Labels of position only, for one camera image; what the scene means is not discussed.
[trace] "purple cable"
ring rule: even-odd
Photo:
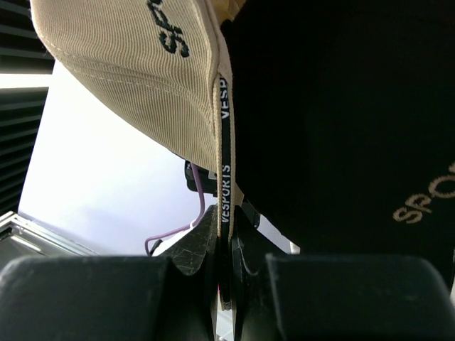
[[[196,183],[196,189],[198,190],[198,194],[199,194],[199,203],[200,203],[199,216],[195,220],[193,220],[190,224],[185,225],[184,227],[180,227],[179,229],[175,229],[174,231],[170,231],[170,232],[167,232],[164,234],[159,234],[157,236],[152,236],[152,237],[145,239],[145,251],[147,253],[147,256],[151,256],[150,249],[149,249],[149,243],[152,240],[166,238],[166,237],[172,236],[175,233],[186,231],[187,229],[189,229],[191,227],[192,224],[193,224],[193,227],[196,227],[196,226],[198,226],[200,220],[202,219],[202,216],[204,215],[204,212],[205,212],[204,192],[202,190],[202,184],[200,183],[197,165],[195,165],[194,163],[191,163],[191,170],[193,171],[194,181]]]

